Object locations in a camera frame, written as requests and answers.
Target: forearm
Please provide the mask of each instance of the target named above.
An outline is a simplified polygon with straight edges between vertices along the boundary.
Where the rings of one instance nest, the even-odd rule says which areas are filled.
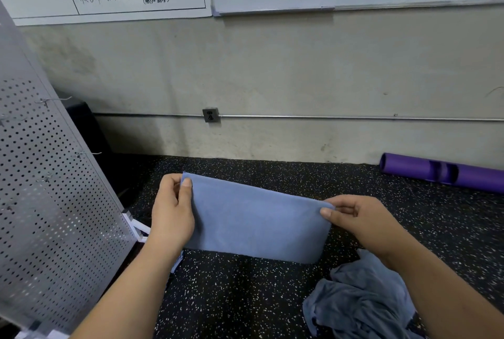
[[[404,279],[430,337],[502,336],[501,313],[419,242],[409,242],[387,260]]]
[[[180,251],[160,255],[148,243],[101,298],[71,339],[150,339],[170,269]]]

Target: hand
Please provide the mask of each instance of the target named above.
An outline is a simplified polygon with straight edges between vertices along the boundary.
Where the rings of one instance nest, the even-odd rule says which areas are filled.
[[[162,255],[179,255],[194,231],[192,182],[182,174],[163,176],[152,208],[151,232],[146,246]]]
[[[375,197],[340,195],[326,200],[336,210],[322,208],[320,214],[354,234],[385,266],[402,248],[418,241],[409,234]]]

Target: person's left hand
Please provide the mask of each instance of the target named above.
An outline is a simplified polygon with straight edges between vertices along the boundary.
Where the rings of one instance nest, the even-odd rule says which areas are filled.
[[[146,245],[166,257],[179,255],[194,231],[192,182],[182,174],[163,176],[152,208],[151,232]]]

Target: metal pegboard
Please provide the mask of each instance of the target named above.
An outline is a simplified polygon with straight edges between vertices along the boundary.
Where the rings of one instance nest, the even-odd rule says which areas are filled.
[[[0,315],[71,333],[136,239],[0,5]]]

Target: wall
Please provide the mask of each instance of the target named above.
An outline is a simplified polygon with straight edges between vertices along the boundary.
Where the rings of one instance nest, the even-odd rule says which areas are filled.
[[[504,8],[22,27],[95,112],[504,118]],[[504,169],[504,123],[100,117],[114,150],[376,164],[383,151]]]

